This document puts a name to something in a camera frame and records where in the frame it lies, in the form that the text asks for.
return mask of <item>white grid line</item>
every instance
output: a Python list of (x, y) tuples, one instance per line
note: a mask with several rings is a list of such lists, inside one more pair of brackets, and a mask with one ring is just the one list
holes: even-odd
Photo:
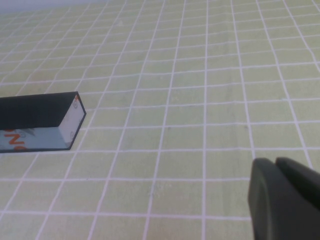
[[(6, 212), (0, 211), (5, 214), (19, 214), (19, 215), (46, 215), (48, 212), (45, 211), (14, 211), (9, 210)], [(93, 212), (50, 212), (51, 216), (95, 216)], [(120, 212), (99, 212), (97, 214), (101, 217), (128, 217), (128, 218), (146, 218), (147, 215), (144, 213), (120, 213)], [(166, 218), (166, 219), (201, 219), (199, 215), (169, 215), (169, 214), (151, 214), (151, 218)], [(251, 221), (248, 216), (213, 216), (207, 215), (205, 217), (208, 220), (220, 220), (220, 221)]]
[[(226, 177), (226, 178), (165, 178), (165, 177), (157, 177), (156, 181), (163, 182), (235, 182), (235, 181), (249, 181), (250, 177)], [(46, 183), (56, 183), (56, 182), (105, 182), (106, 178), (67, 178), (67, 179), (59, 179), (59, 178), (0, 178), (0, 182), (46, 182)], [(123, 182), (142, 182), (149, 181), (152, 182), (153, 178), (127, 178), (127, 177), (111, 177), (110, 181), (123, 181)]]
[(256, 5), (259, 9), (259, 13), (260, 13), (260, 16), (261, 16), (261, 19), (262, 19), (262, 22), (263, 22), (263, 26), (264, 26), (264, 30), (265, 30), (265, 34), (267, 36), (267, 39), (270, 43), (270, 47), (272, 49), (272, 52), (273, 52), (273, 55), (274, 55), (274, 59), (275, 59), (275, 62), (276, 62), (276, 65), (277, 65), (277, 70), (278, 70), (278, 73), (279, 73), (279, 76), (281, 78), (281, 81), (282, 81), (282, 86), (283, 86), (283, 90), (284, 90), (284, 93), (285, 93), (285, 96), (286, 96), (286, 99), (287, 99), (287, 102), (289, 103), (289, 106), (290, 106), (290, 110), (291, 110), (291, 114), (292, 114), (292, 117), (293, 117), (293, 120), (294, 120), (294, 125), (295, 125), (295, 128), (296, 128), (296, 131), (299, 135), (299, 139), (300, 139), (300, 142), (302, 144), (302, 148), (303, 148), (303, 151), (304, 151), (304, 154), (305, 154), (305, 158), (308, 162), (308, 165), (311, 169), (313, 169), (313, 165), (312, 165), (312, 162), (311, 162), (311, 159), (310, 159), (310, 156), (309, 156), (309, 153), (308, 153), (308, 149), (307, 149), (307, 146), (306, 146), (306, 143), (305, 143), (305, 139), (302, 135), (302, 132), (301, 132), (301, 129), (300, 129), (300, 126), (298, 124), (298, 119), (297, 119), (297, 115), (296, 115), (296, 112), (295, 112), (295, 109), (293, 107), (293, 104), (292, 104), (292, 101), (291, 101), (291, 98), (290, 98), (290, 95), (288, 93), (288, 89), (287, 89), (287, 86), (286, 86), (286, 83), (284, 81), (284, 77), (283, 77), (283, 74), (281, 72), (281, 69), (280, 69), (280, 66), (279, 66), (279, 61), (278, 61), (278, 57), (277, 57), (277, 54), (275, 52), (275, 49), (274, 49), (274, 46), (271, 42), (271, 39), (269, 37), (269, 33), (267, 31), (267, 27), (266, 27), (266, 23), (263, 19), (263, 15), (260, 11), (260, 4), (259, 4), (259, 1), (258, 0), (255, 0), (256, 2)]
[[(303, 147), (255, 147), (256, 151), (303, 151)], [(306, 147), (307, 150), (320, 150), (320, 146), (312, 146)], [(206, 148), (207, 152), (229, 152), (229, 151), (251, 151), (250, 147), (223, 147), (223, 148)], [(70, 150), (70, 151), (62, 151), (62, 153), (107, 153), (107, 154), (114, 154), (116, 150), (101, 150), (101, 149), (93, 149), (93, 150)], [(157, 153), (157, 149), (130, 149), (130, 150), (120, 150), (119, 153)], [(175, 152), (203, 152), (203, 148), (182, 148), (182, 149), (162, 149), (161, 153), (175, 153)], [(32, 153), (25, 152), (25, 153), (14, 153), (15, 155), (30, 155)], [(46, 152), (48, 155), (55, 155), (57, 154), (55, 151), (48, 151)]]
[(207, 86), (208, 86), (208, 31), (209, 27), (209, 0), (206, 0), (206, 26), (205, 26), (205, 62), (204, 62), (204, 91), (203, 91), (203, 151), (202, 151), (202, 219), (201, 240), (206, 240), (207, 215)]
[(146, 217), (146, 220), (145, 220), (142, 240), (146, 240), (147, 237), (148, 237), (150, 215), (151, 215), (151, 211), (152, 211), (152, 203), (153, 203), (154, 191), (155, 191), (155, 187), (156, 187), (156, 177), (157, 177), (157, 174), (158, 174), (161, 149), (162, 149), (163, 140), (164, 140), (165, 124), (166, 124), (166, 121), (167, 121), (168, 108), (169, 108), (168, 105), (169, 105), (169, 102), (170, 102), (170, 95), (171, 95), (171, 90), (172, 90), (172, 85), (173, 85), (173, 80), (174, 80), (174, 72), (175, 72), (176, 60), (177, 60), (177, 56), (178, 56), (178, 46), (179, 46), (179, 43), (180, 43), (181, 29), (182, 29), (183, 21), (184, 21), (186, 2), (187, 2), (187, 0), (184, 0), (184, 2), (183, 2), (182, 16), (181, 16), (181, 20), (180, 20), (180, 28), (179, 28), (178, 38), (177, 38), (177, 42), (176, 42), (176, 49), (175, 49), (174, 60), (173, 60), (173, 65), (172, 65), (170, 85), (169, 85), (169, 90), (168, 90), (168, 94), (167, 94), (167, 98), (166, 98), (166, 105), (165, 105), (165, 110), (164, 110), (164, 117), (163, 117), (163, 122), (162, 122), (161, 135), (160, 135), (158, 152), (157, 152), (156, 161), (155, 161), (153, 180), (152, 180), (152, 185), (151, 185), (151, 190), (150, 190), (150, 197), (149, 197), (149, 201), (148, 201), (147, 217)]
[[(208, 72), (214, 72), (214, 71), (219, 71), (216, 69), (210, 69)], [(159, 73), (159, 76), (165, 76), (169, 75), (170, 73)], [(132, 75), (124, 75), (124, 76), (114, 76), (114, 78), (121, 78), (121, 77), (134, 77), (138, 76), (140, 73), (137, 74), (132, 74)], [(143, 73), (142, 75), (148, 76), (150, 75), (149, 73)], [(109, 77), (88, 77), (86, 80), (102, 80), (106, 79)], [(319, 78), (317, 77), (311, 77), (311, 78), (297, 78), (297, 79), (285, 79), (285, 82), (303, 82), (303, 81), (313, 81), (313, 80), (318, 80)], [(43, 84), (43, 83), (51, 83), (51, 82), (76, 82), (81, 80), (81, 78), (75, 78), (75, 79), (66, 79), (66, 80), (48, 80), (48, 81), (29, 81), (28, 84)], [(263, 81), (246, 81), (244, 84), (246, 85), (254, 85), (254, 84), (272, 84), (272, 83), (281, 83), (281, 80), (263, 80)], [(3, 82), (1, 86), (8, 86), (8, 85), (23, 85), (24, 82)], [(227, 86), (232, 86), (232, 85), (241, 85), (241, 82), (230, 82), (230, 83), (222, 83), (222, 84), (207, 84), (207, 87), (210, 88), (218, 88), (218, 87), (227, 87)], [(194, 85), (194, 86), (173, 86), (172, 89), (196, 89), (196, 88), (203, 88), (204, 85)], [(156, 87), (156, 88), (139, 88), (138, 91), (157, 91), (157, 90), (168, 90), (169, 88), (167, 87)], [(105, 93), (127, 93), (127, 92), (132, 92), (132, 89), (129, 90), (107, 90)], [(104, 93), (104, 91), (88, 91), (88, 92), (82, 92), (81, 95), (88, 95), (88, 94), (101, 94)]]

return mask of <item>black plastic object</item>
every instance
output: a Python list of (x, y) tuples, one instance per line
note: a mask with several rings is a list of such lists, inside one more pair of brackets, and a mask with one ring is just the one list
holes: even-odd
[(69, 150), (85, 119), (78, 92), (0, 98), (0, 153)]
[(319, 240), (320, 174), (285, 157), (253, 161), (248, 193), (255, 240)]

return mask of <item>cardboard box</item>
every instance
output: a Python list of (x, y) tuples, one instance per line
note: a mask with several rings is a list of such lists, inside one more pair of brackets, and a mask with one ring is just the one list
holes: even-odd
[(86, 116), (78, 92), (0, 98), (0, 153), (70, 150)]

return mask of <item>open box end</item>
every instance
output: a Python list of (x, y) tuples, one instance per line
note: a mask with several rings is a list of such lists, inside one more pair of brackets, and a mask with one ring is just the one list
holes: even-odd
[(70, 150), (86, 111), (78, 92), (0, 98), (0, 153)]

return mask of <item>table surface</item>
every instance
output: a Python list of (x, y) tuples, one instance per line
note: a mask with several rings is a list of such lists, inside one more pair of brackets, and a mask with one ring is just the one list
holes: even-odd
[(0, 15), (0, 97), (79, 91), (70, 151), (0, 155), (2, 240), (252, 240), (252, 159), (320, 170), (319, 0)]

